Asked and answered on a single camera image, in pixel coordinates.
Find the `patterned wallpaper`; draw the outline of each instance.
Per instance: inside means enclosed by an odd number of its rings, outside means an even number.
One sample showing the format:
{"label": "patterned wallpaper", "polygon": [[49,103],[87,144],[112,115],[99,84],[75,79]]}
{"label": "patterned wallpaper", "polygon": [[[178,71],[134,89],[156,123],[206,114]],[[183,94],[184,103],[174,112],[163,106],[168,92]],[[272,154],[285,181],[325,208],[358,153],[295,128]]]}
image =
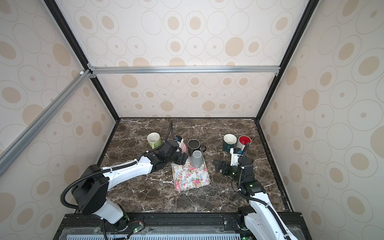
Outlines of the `patterned wallpaper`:
{"label": "patterned wallpaper", "polygon": [[70,49],[40,2],[0,1],[0,154],[82,69]]}
{"label": "patterned wallpaper", "polygon": [[93,66],[279,65],[308,0],[56,0]]}
{"label": "patterned wallpaper", "polygon": [[115,124],[92,86],[86,80],[0,177],[1,240],[51,240],[73,213],[60,195],[97,162]]}
{"label": "patterned wallpaper", "polygon": [[263,118],[314,240],[384,235],[384,1],[324,0]]}
{"label": "patterned wallpaper", "polygon": [[98,76],[120,117],[255,117],[275,74]]}

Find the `floral tray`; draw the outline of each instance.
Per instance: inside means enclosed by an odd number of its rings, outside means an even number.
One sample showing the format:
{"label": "floral tray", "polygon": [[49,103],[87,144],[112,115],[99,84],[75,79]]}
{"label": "floral tray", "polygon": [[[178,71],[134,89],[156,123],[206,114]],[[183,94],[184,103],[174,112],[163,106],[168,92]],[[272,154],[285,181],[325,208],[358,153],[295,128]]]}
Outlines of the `floral tray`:
{"label": "floral tray", "polygon": [[209,185],[210,179],[205,161],[199,168],[192,167],[190,157],[185,165],[172,163],[173,180],[176,191],[184,191],[196,187]]}

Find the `brown marble surface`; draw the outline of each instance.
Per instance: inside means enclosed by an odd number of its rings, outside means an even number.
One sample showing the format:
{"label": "brown marble surface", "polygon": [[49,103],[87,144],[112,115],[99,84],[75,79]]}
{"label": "brown marble surface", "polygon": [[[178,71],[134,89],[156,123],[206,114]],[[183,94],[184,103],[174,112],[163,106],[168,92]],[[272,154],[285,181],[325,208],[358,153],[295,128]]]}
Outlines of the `brown marble surface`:
{"label": "brown marble surface", "polygon": [[[149,150],[147,135],[158,132],[166,136],[170,119],[122,119],[109,145],[102,166],[131,161]],[[255,178],[263,184],[271,203],[278,212],[284,205],[276,180],[266,158],[255,123],[252,119],[174,119],[175,135],[187,142],[198,139],[207,146],[203,153],[208,168],[210,184],[200,188],[177,192],[173,184],[171,164],[161,171],[138,176],[111,189],[107,197],[119,203],[127,212],[235,212],[248,205],[231,188],[231,179],[216,173],[214,159],[230,162],[230,154],[222,150],[223,136],[247,135],[252,139],[248,156],[253,158]]]}

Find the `gray cup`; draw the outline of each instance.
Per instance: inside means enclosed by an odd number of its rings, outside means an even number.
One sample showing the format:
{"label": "gray cup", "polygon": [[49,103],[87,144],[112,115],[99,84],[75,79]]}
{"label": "gray cup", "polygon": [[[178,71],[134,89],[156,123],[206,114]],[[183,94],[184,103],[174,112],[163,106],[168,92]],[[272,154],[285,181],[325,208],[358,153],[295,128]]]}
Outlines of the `gray cup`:
{"label": "gray cup", "polygon": [[203,165],[204,157],[201,151],[194,151],[191,156],[192,167],[199,168]]}

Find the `black mug handle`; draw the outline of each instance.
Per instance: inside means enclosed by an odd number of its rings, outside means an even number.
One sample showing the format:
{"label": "black mug handle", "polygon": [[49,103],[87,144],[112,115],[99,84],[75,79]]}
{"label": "black mug handle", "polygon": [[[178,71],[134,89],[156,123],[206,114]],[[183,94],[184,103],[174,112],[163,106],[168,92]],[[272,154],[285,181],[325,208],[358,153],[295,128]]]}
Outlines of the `black mug handle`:
{"label": "black mug handle", "polygon": [[205,151],[207,150],[207,147],[205,147],[205,146],[200,146],[200,150],[201,150],[202,152],[205,152]]}

